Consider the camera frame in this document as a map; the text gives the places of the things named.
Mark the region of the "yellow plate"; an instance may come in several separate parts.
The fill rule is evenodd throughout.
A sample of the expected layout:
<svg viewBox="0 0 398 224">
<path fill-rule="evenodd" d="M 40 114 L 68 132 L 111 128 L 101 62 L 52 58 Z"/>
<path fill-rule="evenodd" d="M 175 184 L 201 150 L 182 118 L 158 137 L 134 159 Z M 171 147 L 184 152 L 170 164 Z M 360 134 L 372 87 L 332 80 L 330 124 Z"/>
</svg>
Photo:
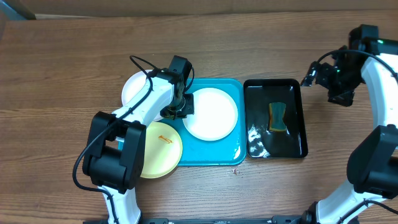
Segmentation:
<svg viewBox="0 0 398 224">
<path fill-rule="evenodd" d="M 146 130 L 144 167 L 141 177 L 156 179 L 172 172 L 181 160 L 182 139 L 170 125 L 152 122 Z"/>
</svg>

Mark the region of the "green yellow sponge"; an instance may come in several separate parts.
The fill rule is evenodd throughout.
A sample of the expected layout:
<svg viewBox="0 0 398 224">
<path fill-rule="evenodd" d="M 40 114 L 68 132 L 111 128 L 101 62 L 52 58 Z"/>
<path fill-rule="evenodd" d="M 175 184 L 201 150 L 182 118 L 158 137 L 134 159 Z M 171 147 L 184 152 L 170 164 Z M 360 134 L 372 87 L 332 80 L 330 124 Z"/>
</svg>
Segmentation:
<svg viewBox="0 0 398 224">
<path fill-rule="evenodd" d="M 283 102 L 273 102 L 269 104 L 269 130 L 274 132 L 284 132 L 286 104 Z"/>
</svg>

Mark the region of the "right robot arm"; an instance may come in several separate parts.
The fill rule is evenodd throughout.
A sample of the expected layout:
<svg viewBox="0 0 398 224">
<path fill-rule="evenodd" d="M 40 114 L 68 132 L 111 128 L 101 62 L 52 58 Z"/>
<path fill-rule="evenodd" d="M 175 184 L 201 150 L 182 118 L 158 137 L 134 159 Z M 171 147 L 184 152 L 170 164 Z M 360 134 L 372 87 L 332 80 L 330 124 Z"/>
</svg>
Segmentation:
<svg viewBox="0 0 398 224">
<path fill-rule="evenodd" d="M 358 216 L 397 197 L 397 41 L 379 37 L 376 26 L 361 24 L 349 33 L 348 45 L 310 65 L 301 86 L 316 83 L 328 90 L 328 102 L 353 104 L 354 90 L 368 88 L 373 131 L 351 153 L 346 180 L 327 198 L 314 202 L 294 223 L 358 223 Z"/>
</svg>

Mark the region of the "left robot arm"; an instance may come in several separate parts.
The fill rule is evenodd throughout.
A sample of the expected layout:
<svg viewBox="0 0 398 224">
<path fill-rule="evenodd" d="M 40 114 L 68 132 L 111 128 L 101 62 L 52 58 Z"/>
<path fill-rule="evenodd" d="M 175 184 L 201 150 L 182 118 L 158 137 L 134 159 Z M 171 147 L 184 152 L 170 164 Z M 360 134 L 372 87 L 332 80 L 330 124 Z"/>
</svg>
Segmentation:
<svg viewBox="0 0 398 224">
<path fill-rule="evenodd" d="M 135 187 L 144 168 L 147 128 L 158 114 L 177 118 L 193 113 L 186 85 L 185 75 L 151 71 L 124 106 L 94 115 L 72 176 L 77 187 L 103 194 L 108 223 L 140 222 Z"/>
</svg>

